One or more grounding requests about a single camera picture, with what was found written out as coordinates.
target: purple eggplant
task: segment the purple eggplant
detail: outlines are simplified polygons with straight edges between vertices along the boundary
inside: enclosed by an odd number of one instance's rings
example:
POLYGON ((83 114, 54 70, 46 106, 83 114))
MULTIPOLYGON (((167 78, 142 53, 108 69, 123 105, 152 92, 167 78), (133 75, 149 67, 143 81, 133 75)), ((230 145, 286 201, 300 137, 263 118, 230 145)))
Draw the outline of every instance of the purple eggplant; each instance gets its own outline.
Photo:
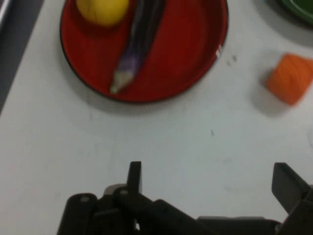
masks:
POLYGON ((110 92, 116 94, 135 78, 146 59, 163 17, 166 0, 138 0, 126 49, 114 72, 110 92))

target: orange carrot piece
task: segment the orange carrot piece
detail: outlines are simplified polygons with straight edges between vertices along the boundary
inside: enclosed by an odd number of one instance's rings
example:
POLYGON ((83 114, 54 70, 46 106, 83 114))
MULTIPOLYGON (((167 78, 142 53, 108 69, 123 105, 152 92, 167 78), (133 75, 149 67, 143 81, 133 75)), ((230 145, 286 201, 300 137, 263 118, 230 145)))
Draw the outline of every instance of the orange carrot piece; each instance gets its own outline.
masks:
POLYGON ((289 105, 297 103, 313 81, 313 60, 285 54, 267 81, 267 88, 289 105))

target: white table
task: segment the white table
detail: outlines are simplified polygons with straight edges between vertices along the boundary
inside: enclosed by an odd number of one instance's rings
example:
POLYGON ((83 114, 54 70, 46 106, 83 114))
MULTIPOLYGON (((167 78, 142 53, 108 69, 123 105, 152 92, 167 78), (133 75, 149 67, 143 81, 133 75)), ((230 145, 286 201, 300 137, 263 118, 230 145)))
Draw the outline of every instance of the white table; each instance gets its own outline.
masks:
POLYGON ((86 88, 60 45, 64 0, 46 0, 0 117, 0 234, 54 235, 68 197, 124 183, 143 162, 143 193, 193 217, 286 213, 275 162, 313 182, 313 91, 289 108, 260 83, 282 53, 313 55, 313 32, 265 1, 229 1, 228 38, 206 78, 136 106, 86 88))

